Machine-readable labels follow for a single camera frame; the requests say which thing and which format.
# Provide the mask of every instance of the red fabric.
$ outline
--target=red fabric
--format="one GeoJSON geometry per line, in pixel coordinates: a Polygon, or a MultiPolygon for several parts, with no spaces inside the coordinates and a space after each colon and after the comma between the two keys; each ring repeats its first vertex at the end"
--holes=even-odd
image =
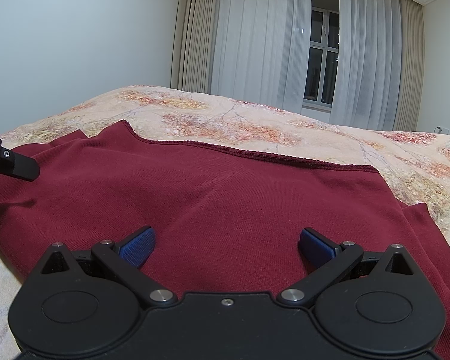
{"type": "Polygon", "coordinates": [[[0,249],[27,275],[52,242],[87,249],[143,225],[156,248],[142,268],[187,290],[277,293],[306,273],[303,227],[366,250],[406,246],[447,312],[437,352],[450,360],[450,248],[426,205],[398,202],[378,171],[197,142],[154,142],[125,121],[17,152],[33,183],[0,175],[0,249]]]}

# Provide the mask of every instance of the floral bedspread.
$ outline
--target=floral bedspread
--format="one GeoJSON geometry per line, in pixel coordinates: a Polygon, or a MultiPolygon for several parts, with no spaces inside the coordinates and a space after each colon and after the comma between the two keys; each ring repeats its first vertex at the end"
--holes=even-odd
{"type": "MultiPolygon", "coordinates": [[[[2,135],[3,145],[44,143],[75,130],[98,134],[126,119],[143,138],[199,140],[337,164],[375,166],[406,204],[425,202],[450,245],[450,136],[329,125],[265,105],[155,86],[129,86],[2,135]]],[[[0,258],[0,359],[18,353],[7,308],[19,281],[0,258]]]]}

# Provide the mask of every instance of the metal screw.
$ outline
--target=metal screw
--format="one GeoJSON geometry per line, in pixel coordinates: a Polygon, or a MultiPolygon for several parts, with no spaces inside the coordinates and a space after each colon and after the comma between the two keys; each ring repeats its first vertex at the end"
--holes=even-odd
{"type": "Polygon", "coordinates": [[[234,304],[233,299],[222,299],[222,305],[224,306],[231,306],[234,304]]]}
{"type": "Polygon", "coordinates": [[[282,292],[282,298],[288,300],[289,302],[298,302],[304,297],[305,294],[303,293],[303,291],[295,288],[286,289],[282,292]]]}
{"type": "Polygon", "coordinates": [[[150,292],[150,299],[155,302],[168,302],[173,298],[173,292],[166,289],[157,289],[150,292]]]}

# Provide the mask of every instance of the window frame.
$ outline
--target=window frame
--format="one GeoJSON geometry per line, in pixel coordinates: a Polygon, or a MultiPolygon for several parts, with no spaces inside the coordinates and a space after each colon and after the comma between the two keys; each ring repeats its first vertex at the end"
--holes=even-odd
{"type": "Polygon", "coordinates": [[[330,12],[335,13],[337,15],[339,15],[340,12],[336,12],[336,11],[332,11],[332,10],[328,10],[328,9],[316,8],[316,7],[312,7],[312,11],[317,11],[317,12],[323,13],[323,22],[322,22],[322,28],[321,28],[321,43],[310,41],[310,48],[322,50],[321,68],[320,68],[320,83],[318,85],[317,100],[314,101],[314,100],[308,100],[308,99],[304,98],[303,99],[303,107],[316,108],[316,109],[320,109],[320,110],[328,110],[329,111],[331,109],[332,104],[322,103],[322,101],[321,101],[322,96],[323,96],[323,84],[325,82],[326,55],[328,54],[328,51],[335,52],[338,54],[337,48],[328,46],[330,12]]]}

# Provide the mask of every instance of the black mount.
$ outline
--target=black mount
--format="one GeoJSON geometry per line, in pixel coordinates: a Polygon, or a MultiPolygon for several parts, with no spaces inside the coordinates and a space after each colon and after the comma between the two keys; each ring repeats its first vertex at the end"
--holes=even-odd
{"type": "Polygon", "coordinates": [[[0,139],[0,173],[16,179],[33,181],[40,175],[40,168],[33,158],[2,147],[0,139]]]}
{"type": "Polygon", "coordinates": [[[13,301],[19,359],[416,359],[433,348],[445,310],[402,245],[363,252],[311,228],[299,248],[318,269],[270,293],[186,293],[137,268],[150,256],[145,226],[91,250],[51,245],[13,301]]]}

